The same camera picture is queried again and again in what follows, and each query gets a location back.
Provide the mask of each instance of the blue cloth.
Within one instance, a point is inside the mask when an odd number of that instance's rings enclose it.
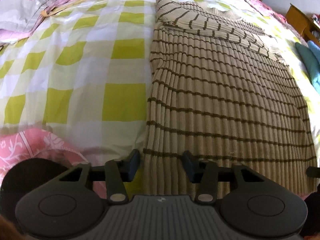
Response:
[[[295,44],[295,46],[309,73],[311,84],[316,89],[316,91],[320,94],[320,48],[318,46],[317,46],[318,48],[314,48],[313,45],[311,44],[312,49],[315,52],[316,50],[318,51],[318,56],[319,56],[319,60],[318,60],[315,54],[313,53],[313,51],[311,50],[311,48],[308,48],[298,42]]]

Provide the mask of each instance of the beige sweater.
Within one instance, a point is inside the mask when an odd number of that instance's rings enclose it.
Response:
[[[241,162],[297,194],[316,188],[307,104],[275,42],[230,12],[157,0],[143,150],[146,194],[190,194],[185,150]],[[228,184],[219,185],[219,197]]]

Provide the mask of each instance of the bed sheet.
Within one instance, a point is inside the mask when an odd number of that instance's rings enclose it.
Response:
[[[207,2],[275,36],[308,103],[319,154],[320,95],[294,49],[298,39],[244,0]],[[93,165],[142,150],[151,86],[155,0],[86,0],[46,19],[33,35],[0,51],[0,133],[50,130]]]

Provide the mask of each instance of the gray gripper base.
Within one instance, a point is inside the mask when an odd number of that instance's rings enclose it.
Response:
[[[137,195],[127,205],[112,206],[92,230],[72,240],[252,240],[226,225],[211,206],[187,195]],[[281,240],[302,240],[298,235]]]

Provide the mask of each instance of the metal screw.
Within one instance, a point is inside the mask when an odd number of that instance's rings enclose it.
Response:
[[[210,194],[200,194],[198,200],[201,202],[210,202],[213,200],[213,196]]]
[[[113,202],[121,202],[125,200],[125,195],[121,193],[116,193],[111,195],[110,200],[112,200]]]

